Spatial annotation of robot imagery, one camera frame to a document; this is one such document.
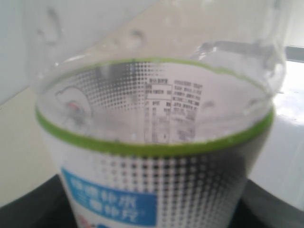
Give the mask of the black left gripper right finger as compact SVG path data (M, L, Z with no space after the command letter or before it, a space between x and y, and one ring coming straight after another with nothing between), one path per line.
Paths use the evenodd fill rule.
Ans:
M302 228L304 211L248 181L230 228Z

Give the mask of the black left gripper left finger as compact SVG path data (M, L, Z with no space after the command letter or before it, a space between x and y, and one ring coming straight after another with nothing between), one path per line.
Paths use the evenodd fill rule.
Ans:
M2 228L76 228L58 175L0 208Z

